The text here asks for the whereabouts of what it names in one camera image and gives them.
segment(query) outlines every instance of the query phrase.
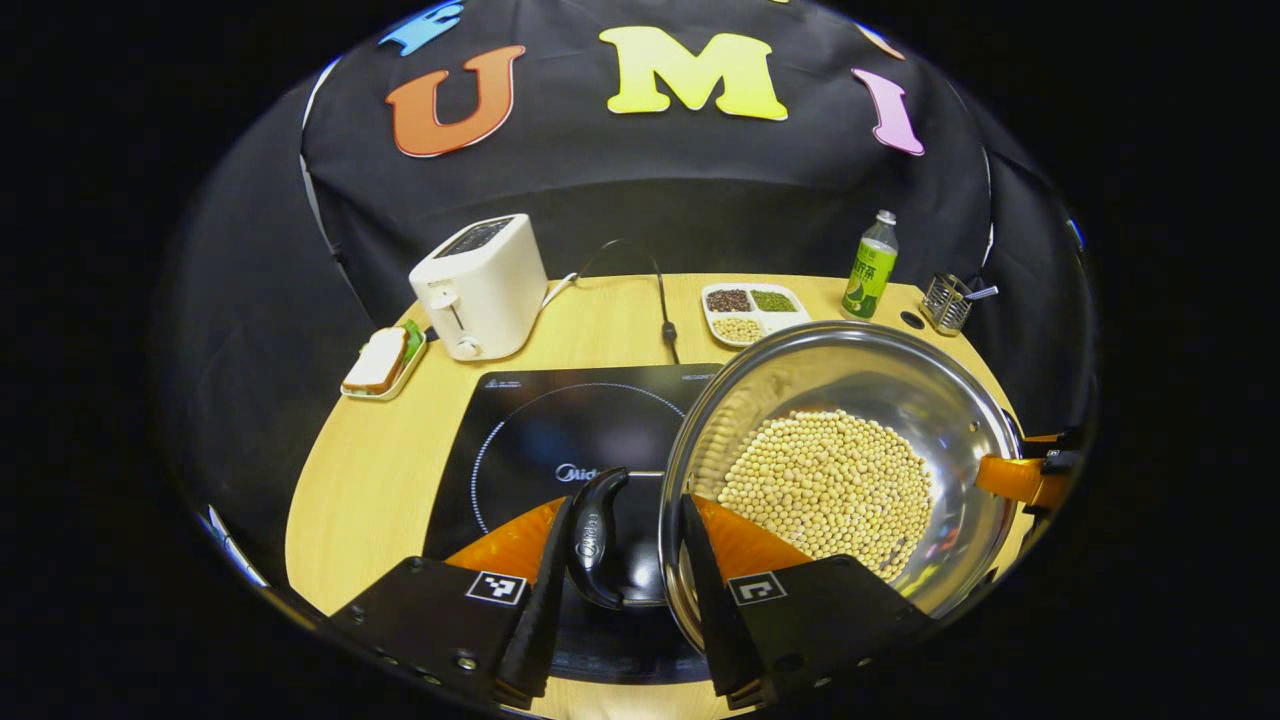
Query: letter m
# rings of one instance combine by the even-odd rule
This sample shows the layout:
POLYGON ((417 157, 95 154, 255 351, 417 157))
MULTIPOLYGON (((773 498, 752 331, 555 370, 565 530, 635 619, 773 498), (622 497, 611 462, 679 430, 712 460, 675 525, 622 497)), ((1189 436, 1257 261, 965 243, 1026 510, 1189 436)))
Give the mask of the letter m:
POLYGON ((614 113, 660 113, 671 99, 658 92, 657 76, 690 110, 700 110, 716 83, 724 79, 724 92, 716 106, 730 115, 785 120, 787 109, 778 102, 765 58, 768 44, 742 35, 719 33, 694 55, 676 38, 655 27, 614 27, 600 40, 618 51, 618 94, 609 97, 614 113))

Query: black cloth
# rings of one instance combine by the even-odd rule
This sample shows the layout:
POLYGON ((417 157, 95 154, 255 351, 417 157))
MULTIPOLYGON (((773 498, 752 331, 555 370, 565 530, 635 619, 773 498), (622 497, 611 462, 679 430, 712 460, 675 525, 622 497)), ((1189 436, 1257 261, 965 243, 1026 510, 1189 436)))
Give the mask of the black cloth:
POLYGON ((297 149, 310 79, 206 181, 178 233, 150 338, 169 469, 273 584, 284 582, 298 474, 375 329, 306 202, 297 149))
POLYGON ((1055 434, 1084 419, 1098 355, 1085 260, 1052 191, 1025 168, 991 154, 993 242, 965 337, 1018 413, 1028 436, 1055 434))
POLYGON ((378 322, 413 301, 403 278, 431 249, 515 211, 530 215, 550 275, 579 269, 614 237, 646 245, 664 272, 847 275, 881 208, 901 219, 896 281, 922 284, 940 268, 973 273, 982 261, 989 193, 974 119, 927 61, 891 58, 820 5, 493 0, 467 6, 407 58, 396 44, 378 46, 380 37, 333 69, 303 146, 325 227, 378 322), (710 100, 690 110, 662 81, 666 111, 611 113, 617 50, 598 36, 620 26, 662 28, 695 54, 718 33, 765 40, 787 119, 731 117, 710 100), (447 69, 438 115, 456 122, 476 104, 462 63, 516 44, 527 51, 513 64, 506 124, 435 158, 397 149, 384 100, 392 90, 447 69), (906 90, 923 156, 876 140, 876 108, 851 68, 906 90))

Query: black cooktop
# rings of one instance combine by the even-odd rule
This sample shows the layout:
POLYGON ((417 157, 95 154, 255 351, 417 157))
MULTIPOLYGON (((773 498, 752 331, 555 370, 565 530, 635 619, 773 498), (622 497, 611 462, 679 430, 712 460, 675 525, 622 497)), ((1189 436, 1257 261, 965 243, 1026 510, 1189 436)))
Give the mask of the black cooktop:
MULTIPOLYGON (((719 365, 488 373, 444 465, 424 556, 443 560, 594 473, 663 470, 685 411, 719 365)), ((614 500, 623 594, 660 598, 660 480, 632 478, 614 500)), ((552 675, 600 683, 686 683, 710 675, 671 611, 591 605, 564 579, 552 675)))

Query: cooktop logo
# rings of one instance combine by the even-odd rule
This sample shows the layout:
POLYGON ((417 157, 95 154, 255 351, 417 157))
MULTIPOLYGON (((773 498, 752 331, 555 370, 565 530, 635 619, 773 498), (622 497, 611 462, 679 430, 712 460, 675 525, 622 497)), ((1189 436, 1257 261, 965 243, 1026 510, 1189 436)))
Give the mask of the cooktop logo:
POLYGON ((572 482, 576 482, 576 480, 590 480, 591 478, 594 478, 599 473, 600 471, 596 470, 595 468, 590 468, 590 469, 579 468, 577 465, 575 465, 572 462, 566 462, 566 464, 561 465, 559 468, 556 468, 556 479, 559 480, 559 482, 562 482, 562 483, 572 483, 572 482))

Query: wooden table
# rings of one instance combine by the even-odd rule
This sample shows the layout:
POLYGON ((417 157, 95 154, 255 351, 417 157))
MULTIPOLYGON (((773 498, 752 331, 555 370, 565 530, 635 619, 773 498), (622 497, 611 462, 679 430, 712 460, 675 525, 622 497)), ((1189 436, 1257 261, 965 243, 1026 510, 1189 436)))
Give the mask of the wooden table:
MULTIPOLYGON (((842 278, 748 274, 663 275, 667 307, 680 337, 682 363, 726 363, 737 348, 716 341, 701 314, 700 291, 718 282, 768 282, 791 288, 814 320, 838 319, 842 278)), ((963 337, 942 337, 928 324, 908 325, 902 310, 919 314, 923 293, 892 283, 873 322, 909 332, 946 351, 996 400, 1012 411, 991 370, 963 337)), ((426 327, 413 304, 404 314, 426 327)), ((285 533, 285 566, 296 592, 332 615, 394 564, 419 555, 435 491, 476 379, 492 370, 549 370, 664 365, 662 313, 654 275, 586 278, 566 287, 538 318, 517 354, 497 361, 458 363, 428 348, 417 370, 390 402, 338 393, 298 478, 285 533)), ((997 573, 1016 557, 1030 518, 1016 514, 997 573)), ((716 719, 735 715, 710 682, 672 685, 612 685, 550 678, 547 696, 531 708, 549 717, 716 719)))

